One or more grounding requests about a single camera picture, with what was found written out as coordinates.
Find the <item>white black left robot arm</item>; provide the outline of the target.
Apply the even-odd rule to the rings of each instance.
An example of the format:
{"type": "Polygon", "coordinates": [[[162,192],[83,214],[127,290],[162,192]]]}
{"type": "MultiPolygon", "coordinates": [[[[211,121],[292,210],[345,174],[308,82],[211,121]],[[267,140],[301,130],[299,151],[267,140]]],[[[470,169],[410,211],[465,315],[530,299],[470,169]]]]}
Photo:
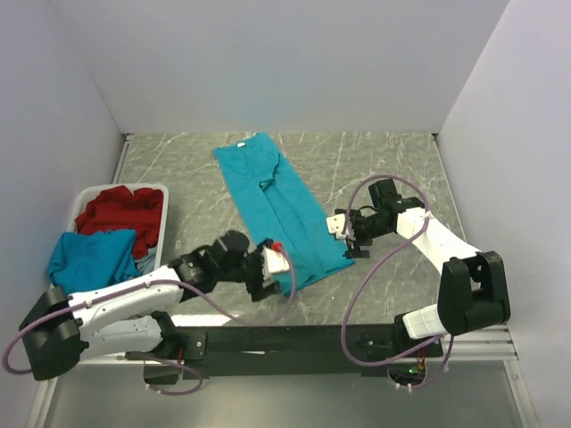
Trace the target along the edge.
{"type": "Polygon", "coordinates": [[[106,288],[67,294],[44,292],[21,322],[18,339],[28,373],[45,381],[79,361],[113,353],[142,352],[155,358],[192,355],[191,340],[166,309],[206,298],[220,282],[244,284],[252,301],[278,292],[277,275],[291,264],[280,243],[264,240],[253,251],[248,238],[230,231],[149,274],[106,288]]]}

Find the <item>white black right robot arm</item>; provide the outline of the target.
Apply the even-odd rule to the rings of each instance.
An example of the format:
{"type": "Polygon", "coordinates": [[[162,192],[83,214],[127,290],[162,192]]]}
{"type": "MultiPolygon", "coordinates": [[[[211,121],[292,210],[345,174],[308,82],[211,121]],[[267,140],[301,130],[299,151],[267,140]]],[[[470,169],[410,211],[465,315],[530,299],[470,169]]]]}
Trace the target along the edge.
{"type": "Polygon", "coordinates": [[[441,340],[502,325],[511,307],[502,257],[480,251],[456,236],[433,214],[427,196],[406,178],[376,174],[364,179],[373,213],[364,216],[353,207],[337,209],[327,218],[327,230],[345,241],[348,259],[368,257],[373,240],[396,234],[406,246],[416,247],[440,276],[436,303],[397,316],[392,328],[393,363],[441,340]]]}

